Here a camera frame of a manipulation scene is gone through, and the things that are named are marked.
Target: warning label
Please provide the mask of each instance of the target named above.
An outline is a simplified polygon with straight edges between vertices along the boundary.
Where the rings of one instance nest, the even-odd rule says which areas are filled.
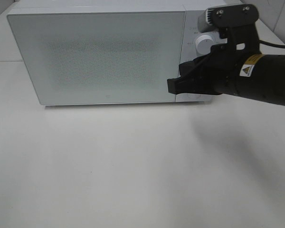
[[[252,55],[250,56],[244,63],[244,65],[241,68],[241,71],[239,73],[240,76],[243,77],[250,77],[252,74],[252,70],[255,67],[255,64],[258,62],[258,60],[263,57],[264,55]]]

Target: white knob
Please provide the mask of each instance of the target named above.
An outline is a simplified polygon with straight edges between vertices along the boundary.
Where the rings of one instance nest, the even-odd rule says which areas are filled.
[[[210,35],[201,35],[195,40],[196,51],[201,55],[208,54],[212,45],[214,45],[214,40]]]

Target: white table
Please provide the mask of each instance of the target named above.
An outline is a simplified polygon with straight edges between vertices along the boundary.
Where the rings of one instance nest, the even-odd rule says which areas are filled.
[[[0,33],[0,228],[285,228],[285,107],[45,108]]]

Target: microwave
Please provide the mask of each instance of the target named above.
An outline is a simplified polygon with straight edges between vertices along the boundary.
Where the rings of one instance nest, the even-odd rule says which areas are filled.
[[[7,19],[42,105],[207,101],[168,93],[180,63],[224,42],[197,20],[222,0],[21,0]]]

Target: black cable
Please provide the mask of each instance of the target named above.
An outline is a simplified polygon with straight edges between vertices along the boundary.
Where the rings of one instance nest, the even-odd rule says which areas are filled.
[[[263,41],[263,40],[260,40],[260,44],[264,44],[264,45],[267,45],[267,46],[272,46],[272,47],[277,47],[277,48],[285,48],[285,45],[280,45],[280,44],[273,44],[273,43],[269,43],[269,42],[266,42],[266,41]]]

